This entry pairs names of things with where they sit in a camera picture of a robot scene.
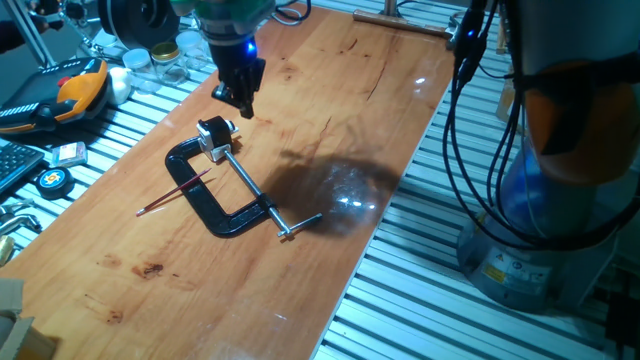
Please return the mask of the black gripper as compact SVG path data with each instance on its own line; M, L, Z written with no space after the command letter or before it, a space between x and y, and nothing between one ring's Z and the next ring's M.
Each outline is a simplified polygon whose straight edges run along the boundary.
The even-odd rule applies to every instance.
M231 106L239 106L240 115L252 119L254 93L260 88L266 66L266 61L258 57L255 37L249 36L233 45L210 44L209 48L218 68L220 82L213 89L211 97Z

